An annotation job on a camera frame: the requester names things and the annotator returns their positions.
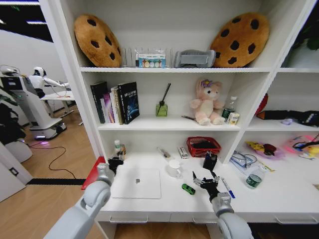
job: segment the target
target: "red object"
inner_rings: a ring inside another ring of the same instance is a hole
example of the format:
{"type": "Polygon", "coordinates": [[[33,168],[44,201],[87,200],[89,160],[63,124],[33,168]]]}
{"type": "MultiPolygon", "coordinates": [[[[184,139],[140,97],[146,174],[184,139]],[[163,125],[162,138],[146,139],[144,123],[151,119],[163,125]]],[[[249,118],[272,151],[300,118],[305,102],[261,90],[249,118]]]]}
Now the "red object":
{"type": "Polygon", "coordinates": [[[215,139],[210,137],[201,137],[201,136],[189,137],[187,139],[187,147],[188,147],[188,151],[190,155],[192,157],[197,157],[197,158],[205,157],[207,151],[210,151],[213,154],[218,154],[221,149],[219,143],[215,139]],[[192,146],[192,144],[203,143],[203,142],[210,142],[211,144],[215,146],[215,148],[194,148],[192,146]]]}
{"type": "Polygon", "coordinates": [[[98,169],[96,168],[99,163],[105,163],[105,159],[103,156],[98,157],[96,160],[94,166],[91,169],[91,172],[89,173],[89,176],[86,178],[85,182],[83,183],[81,189],[86,189],[87,186],[89,186],[91,183],[95,182],[98,178],[98,169]]]}
{"type": "Polygon", "coordinates": [[[264,109],[267,102],[268,102],[268,94],[266,93],[265,96],[263,97],[262,101],[260,102],[260,105],[258,106],[258,109],[256,110],[255,115],[259,114],[264,109]]]}

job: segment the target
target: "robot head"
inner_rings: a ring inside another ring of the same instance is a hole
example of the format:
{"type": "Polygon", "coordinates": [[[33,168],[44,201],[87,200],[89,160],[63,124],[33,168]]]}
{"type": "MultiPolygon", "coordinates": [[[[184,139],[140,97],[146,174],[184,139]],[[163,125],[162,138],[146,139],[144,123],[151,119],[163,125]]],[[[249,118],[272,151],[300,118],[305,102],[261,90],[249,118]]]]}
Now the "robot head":
{"type": "Polygon", "coordinates": [[[42,67],[34,67],[34,76],[46,76],[46,72],[42,67]]]}
{"type": "Polygon", "coordinates": [[[0,71],[5,76],[20,76],[20,70],[14,66],[1,65],[0,71]]]}

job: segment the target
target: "black book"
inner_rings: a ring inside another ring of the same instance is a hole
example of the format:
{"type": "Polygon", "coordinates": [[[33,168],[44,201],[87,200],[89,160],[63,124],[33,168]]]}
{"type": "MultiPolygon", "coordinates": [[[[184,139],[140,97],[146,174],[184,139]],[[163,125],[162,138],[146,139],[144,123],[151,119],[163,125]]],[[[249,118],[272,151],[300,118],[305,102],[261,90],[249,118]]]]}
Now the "black book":
{"type": "Polygon", "coordinates": [[[129,124],[140,115],[136,82],[120,84],[118,88],[124,123],[129,124]]]}
{"type": "Polygon", "coordinates": [[[108,85],[105,81],[93,84],[91,85],[91,91],[94,98],[95,107],[100,119],[100,123],[105,123],[105,118],[102,110],[103,105],[101,104],[100,99],[103,98],[103,94],[106,94],[108,92],[108,85]]]}

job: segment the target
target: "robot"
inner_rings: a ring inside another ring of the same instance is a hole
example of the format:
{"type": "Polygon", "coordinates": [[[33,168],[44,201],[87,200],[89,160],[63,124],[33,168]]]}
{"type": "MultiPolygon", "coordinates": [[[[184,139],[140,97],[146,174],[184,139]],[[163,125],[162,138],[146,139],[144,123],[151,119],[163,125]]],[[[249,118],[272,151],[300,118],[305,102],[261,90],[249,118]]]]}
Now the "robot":
{"type": "Polygon", "coordinates": [[[65,90],[69,87],[69,83],[64,82],[57,82],[54,81],[46,76],[46,72],[42,67],[34,67],[34,73],[33,75],[29,76],[29,79],[37,92],[38,96],[42,98],[45,96],[45,93],[43,92],[44,87],[60,87],[65,90]]]}
{"type": "MultiPolygon", "coordinates": [[[[107,203],[111,196],[111,185],[116,173],[110,169],[108,163],[100,163],[97,166],[97,181],[90,184],[80,200],[56,222],[51,230],[44,237],[45,239],[84,239],[89,233],[94,219],[100,209],[107,203]]],[[[239,216],[234,214],[230,206],[228,193],[220,193],[217,190],[219,177],[212,172],[213,179],[199,180],[193,173],[194,182],[206,189],[209,194],[209,201],[218,220],[218,226],[225,239],[253,239],[248,224],[239,216]]]]}
{"type": "Polygon", "coordinates": [[[61,118],[53,119],[48,115],[28,77],[7,65],[0,66],[0,71],[4,75],[1,77],[3,87],[14,93],[15,101],[32,125],[30,131],[35,139],[52,139],[66,130],[61,118]]]}

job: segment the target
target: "white wall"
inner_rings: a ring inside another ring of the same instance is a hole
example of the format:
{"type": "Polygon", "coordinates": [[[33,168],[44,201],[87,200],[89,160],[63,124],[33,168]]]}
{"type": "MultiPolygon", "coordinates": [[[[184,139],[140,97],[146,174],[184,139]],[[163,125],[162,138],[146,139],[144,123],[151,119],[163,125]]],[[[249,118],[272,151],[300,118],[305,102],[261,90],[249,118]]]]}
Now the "white wall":
{"type": "MultiPolygon", "coordinates": [[[[32,75],[35,66],[43,67],[47,76],[56,81],[67,82],[54,43],[0,30],[0,65],[6,64],[20,69],[22,74],[32,75]]],[[[45,87],[46,94],[54,93],[45,87]]],[[[59,101],[50,102],[52,110],[63,107],[59,101]]],[[[28,123],[21,109],[10,106],[19,114],[19,123],[28,123]]]]}

